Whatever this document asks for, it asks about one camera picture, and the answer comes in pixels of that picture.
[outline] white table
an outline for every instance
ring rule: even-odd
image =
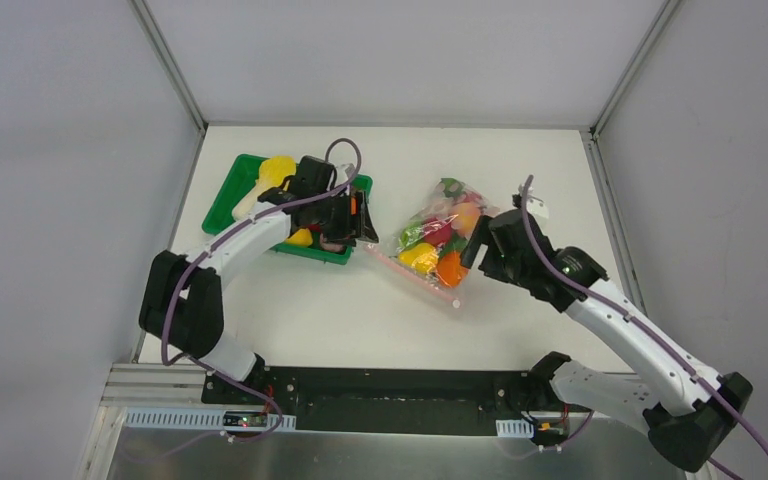
[[[234,159],[305,154],[322,158],[338,137],[363,152],[361,173],[373,178],[371,215],[382,237],[415,213],[440,177],[467,182],[501,208],[529,173],[547,202],[545,233],[553,245],[575,245],[617,279],[587,157],[577,131],[210,127],[198,158],[173,250],[208,239],[201,223]],[[332,162],[354,160],[348,146]],[[525,290],[474,270],[460,286],[456,310],[405,285],[356,249],[348,265],[269,252],[224,292],[226,329],[268,364],[450,370],[527,369],[552,350],[602,371],[629,368],[584,327]],[[159,363],[148,335],[141,362]]]

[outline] white wall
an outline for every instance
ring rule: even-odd
[[[589,126],[663,0],[151,0],[210,121]]]
[[[0,1],[0,478],[76,472],[196,141],[127,2]]]
[[[768,0],[690,0],[604,132],[649,312],[755,386],[768,438]],[[743,431],[715,457],[768,462]]]

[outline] green basket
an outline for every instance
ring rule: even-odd
[[[237,203],[242,200],[249,190],[254,188],[255,181],[257,181],[258,169],[264,160],[266,160],[264,157],[255,157],[254,155],[246,154],[240,155],[234,160],[234,165],[231,167],[231,171],[228,172],[228,176],[225,177],[225,182],[222,184],[222,188],[219,189],[216,199],[213,200],[213,205],[211,205],[210,210],[207,212],[207,216],[204,217],[204,221],[201,223],[201,229],[204,230],[205,233],[216,235],[234,223],[234,217],[231,216],[231,210],[237,206]],[[372,190],[372,179],[366,175],[358,175],[355,178],[355,181],[352,182],[352,186],[358,190],[366,192],[368,198],[369,191]],[[323,262],[336,263],[338,265],[345,265],[348,263],[349,258],[352,256],[352,247],[346,247],[346,250],[343,253],[326,252],[317,247],[319,244],[319,233],[311,233],[313,234],[313,245],[309,247],[299,247],[298,245],[279,243],[272,249],[276,252],[298,255],[314,260],[322,260]]]

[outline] gray metal panel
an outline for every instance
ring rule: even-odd
[[[578,129],[662,0],[148,3],[210,122]]]
[[[649,314],[754,384],[768,439],[768,0],[686,2],[600,147]],[[768,478],[739,429],[715,457]]]
[[[126,2],[0,2],[0,478],[75,474],[197,138]]]
[[[202,432],[124,429],[119,449],[137,458],[168,451]],[[678,480],[684,472],[661,458],[645,437],[608,419],[595,419],[562,453],[520,456],[524,439],[376,435],[278,434],[263,442],[228,445],[210,436],[160,462],[131,463],[117,454],[109,479],[246,478],[249,480]]]

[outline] white ventilation grille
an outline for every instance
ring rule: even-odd
[[[506,438],[533,438],[534,426],[525,420],[496,420],[496,435]]]
[[[173,430],[227,430],[229,432],[258,432],[278,423],[278,415],[269,414],[266,427],[224,427],[224,410],[197,408],[135,408],[128,409],[125,426],[131,428],[166,428]],[[296,417],[284,415],[279,432],[296,429]]]

